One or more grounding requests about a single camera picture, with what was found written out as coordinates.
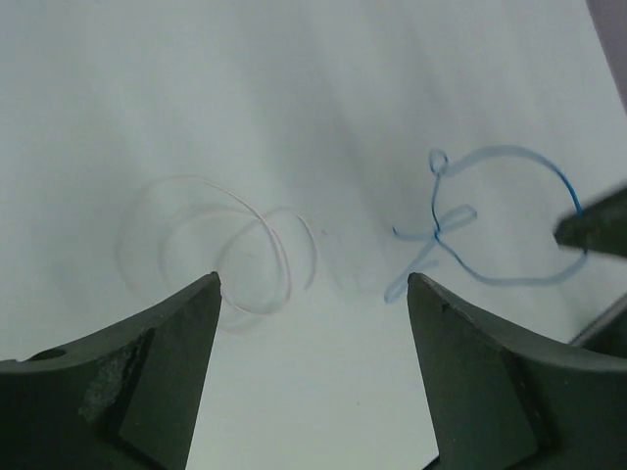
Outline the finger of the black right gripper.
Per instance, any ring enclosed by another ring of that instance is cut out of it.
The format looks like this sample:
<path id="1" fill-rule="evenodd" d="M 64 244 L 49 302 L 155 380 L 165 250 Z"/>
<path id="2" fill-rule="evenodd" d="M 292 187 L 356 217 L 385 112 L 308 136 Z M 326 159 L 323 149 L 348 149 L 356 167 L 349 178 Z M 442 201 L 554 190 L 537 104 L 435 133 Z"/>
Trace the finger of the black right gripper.
<path id="1" fill-rule="evenodd" d="M 626 185 L 563 217 L 554 237 L 561 246 L 625 258 Z"/>

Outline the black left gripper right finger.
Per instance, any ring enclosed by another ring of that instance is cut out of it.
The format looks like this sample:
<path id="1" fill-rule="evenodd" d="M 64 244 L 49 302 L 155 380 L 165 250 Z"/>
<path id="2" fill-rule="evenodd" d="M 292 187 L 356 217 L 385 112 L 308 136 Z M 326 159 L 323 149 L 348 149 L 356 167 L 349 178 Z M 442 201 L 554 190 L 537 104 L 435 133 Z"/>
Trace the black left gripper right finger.
<path id="1" fill-rule="evenodd" d="M 622 469 L 626 303 L 564 344 L 409 279 L 435 469 Z"/>

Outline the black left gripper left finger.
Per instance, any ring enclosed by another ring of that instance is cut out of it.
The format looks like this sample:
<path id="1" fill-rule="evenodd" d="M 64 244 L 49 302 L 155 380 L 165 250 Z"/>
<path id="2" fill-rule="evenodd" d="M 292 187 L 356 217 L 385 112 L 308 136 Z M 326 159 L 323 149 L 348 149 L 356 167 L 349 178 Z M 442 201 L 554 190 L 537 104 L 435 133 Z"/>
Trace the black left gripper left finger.
<path id="1" fill-rule="evenodd" d="M 1 364 L 5 469 L 183 469 L 221 305 L 205 275 L 88 336 Z"/>

